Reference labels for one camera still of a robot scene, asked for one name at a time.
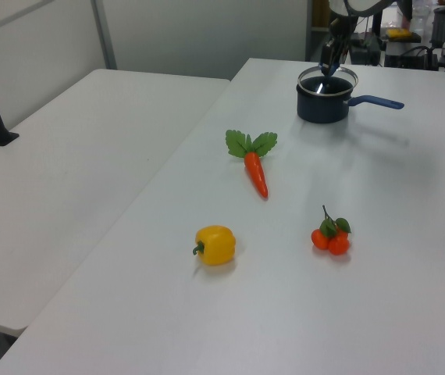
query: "carrot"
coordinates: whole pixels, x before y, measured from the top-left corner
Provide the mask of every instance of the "carrot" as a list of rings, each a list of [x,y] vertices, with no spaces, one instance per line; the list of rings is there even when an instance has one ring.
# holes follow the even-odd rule
[[[244,161],[255,188],[263,198],[268,198],[268,187],[266,186],[264,170],[262,170],[259,156],[255,152],[249,152],[246,154]]]
[[[260,158],[276,145],[277,138],[275,133],[263,133],[252,142],[250,135],[245,135],[238,130],[226,132],[228,153],[238,158],[244,158],[248,174],[263,198],[268,198],[268,187]]]

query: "yellow bell pepper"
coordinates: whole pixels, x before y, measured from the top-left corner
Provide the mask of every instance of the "yellow bell pepper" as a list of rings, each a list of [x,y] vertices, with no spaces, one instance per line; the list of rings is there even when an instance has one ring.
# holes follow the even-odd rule
[[[212,225],[200,229],[194,242],[197,247],[193,249],[193,255],[198,253],[203,263],[216,266],[233,258],[237,240],[229,228]]]

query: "blue handle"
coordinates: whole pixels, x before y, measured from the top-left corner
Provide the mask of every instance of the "blue handle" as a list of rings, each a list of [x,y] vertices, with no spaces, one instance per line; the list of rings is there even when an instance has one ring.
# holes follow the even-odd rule
[[[354,107],[355,105],[361,104],[361,103],[372,103],[381,105],[382,107],[392,108],[392,109],[402,109],[404,107],[403,103],[395,102],[394,100],[389,99],[383,99],[379,98],[377,96],[371,96],[371,95],[362,95],[358,96],[357,98],[351,98],[347,102],[347,105],[350,107]]]

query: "cooking pot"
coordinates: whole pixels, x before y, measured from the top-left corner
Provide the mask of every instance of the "cooking pot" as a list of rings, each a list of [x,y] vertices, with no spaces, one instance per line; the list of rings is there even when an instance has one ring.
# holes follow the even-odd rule
[[[331,76],[323,75],[318,67],[305,70],[297,80],[297,114],[312,123],[334,123],[347,116],[349,107],[372,103],[392,109],[402,109],[403,103],[371,95],[351,97],[358,84],[352,70],[340,67]]]

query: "pot rim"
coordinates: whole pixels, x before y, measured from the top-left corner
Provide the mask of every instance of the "pot rim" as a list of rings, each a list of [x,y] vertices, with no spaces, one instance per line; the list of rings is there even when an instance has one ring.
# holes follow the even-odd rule
[[[358,76],[356,75],[356,73],[353,72],[352,70],[348,69],[348,68],[344,68],[344,67],[340,66],[339,68],[337,68],[336,72],[337,71],[345,72],[346,74],[349,74],[350,76],[352,76],[354,78],[353,87],[351,87],[351,88],[349,88],[347,90],[344,90],[344,91],[337,92],[335,94],[319,94],[318,92],[314,92],[314,91],[305,89],[304,86],[302,86],[302,84],[301,84],[302,78],[306,74],[311,73],[311,72],[315,72],[315,71],[319,71],[319,68],[317,66],[313,66],[312,68],[306,69],[304,72],[302,72],[299,75],[299,78],[297,79],[297,86],[299,86],[303,92],[307,92],[308,94],[313,95],[313,96],[318,96],[318,97],[321,97],[321,98],[332,98],[332,97],[342,96],[344,94],[352,92],[354,90],[354,88],[356,87],[356,85],[358,84]]]

